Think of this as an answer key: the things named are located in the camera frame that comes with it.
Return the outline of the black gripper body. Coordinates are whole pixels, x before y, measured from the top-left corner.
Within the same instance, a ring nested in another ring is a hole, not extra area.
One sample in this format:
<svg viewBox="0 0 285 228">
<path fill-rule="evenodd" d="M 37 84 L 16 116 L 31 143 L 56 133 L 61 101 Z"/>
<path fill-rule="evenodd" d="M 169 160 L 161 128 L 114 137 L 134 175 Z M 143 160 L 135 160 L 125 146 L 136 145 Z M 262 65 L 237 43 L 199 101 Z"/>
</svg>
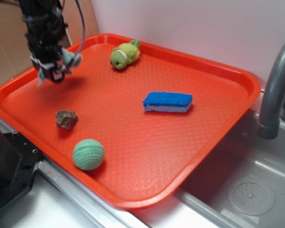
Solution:
<svg viewBox="0 0 285 228">
<path fill-rule="evenodd" d="M 66 35 L 67 24 L 61 10 L 50 9 L 42 15 L 22 16 L 27 25 L 25 37 L 34 58 L 41 63 L 54 63 L 62 55 L 62 46 L 58 44 Z"/>
</svg>

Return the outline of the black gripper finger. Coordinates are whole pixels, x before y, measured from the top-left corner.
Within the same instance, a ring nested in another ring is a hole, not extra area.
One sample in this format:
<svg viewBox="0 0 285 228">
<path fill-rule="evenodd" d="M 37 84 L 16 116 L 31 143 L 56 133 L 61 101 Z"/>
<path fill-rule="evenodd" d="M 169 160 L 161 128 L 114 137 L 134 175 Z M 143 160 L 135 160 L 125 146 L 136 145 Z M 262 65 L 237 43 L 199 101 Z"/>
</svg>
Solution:
<svg viewBox="0 0 285 228">
<path fill-rule="evenodd" d="M 62 58 L 56 60 L 56 69 L 55 71 L 66 71 L 66 66 Z"/>
<path fill-rule="evenodd" d="M 44 68 L 44 76 L 53 83 L 60 83 L 65 78 L 65 72 L 57 67 Z"/>
</svg>

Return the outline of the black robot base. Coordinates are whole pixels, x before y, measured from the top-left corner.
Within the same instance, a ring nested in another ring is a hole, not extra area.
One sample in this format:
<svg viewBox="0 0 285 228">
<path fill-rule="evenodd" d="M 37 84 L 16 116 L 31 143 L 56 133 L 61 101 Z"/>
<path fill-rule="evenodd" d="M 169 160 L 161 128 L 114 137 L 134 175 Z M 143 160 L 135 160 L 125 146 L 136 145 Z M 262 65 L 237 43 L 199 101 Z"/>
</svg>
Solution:
<svg viewBox="0 0 285 228">
<path fill-rule="evenodd" d="M 31 191 L 40 157 L 25 136 L 0 130 L 0 213 Z"/>
</svg>

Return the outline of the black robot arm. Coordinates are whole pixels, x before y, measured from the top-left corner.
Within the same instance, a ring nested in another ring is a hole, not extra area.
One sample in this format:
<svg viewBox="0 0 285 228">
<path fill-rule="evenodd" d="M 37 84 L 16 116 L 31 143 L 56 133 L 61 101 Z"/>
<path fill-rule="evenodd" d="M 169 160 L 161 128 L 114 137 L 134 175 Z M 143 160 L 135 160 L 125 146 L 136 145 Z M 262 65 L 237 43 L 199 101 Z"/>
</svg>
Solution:
<svg viewBox="0 0 285 228">
<path fill-rule="evenodd" d="M 27 25 L 25 37 L 30 57 L 42 83 L 49 79 L 60 83 L 65 73 L 63 48 L 59 41 L 66 35 L 66 24 L 62 16 L 62 5 L 58 0 L 20 0 L 22 20 Z"/>
</svg>

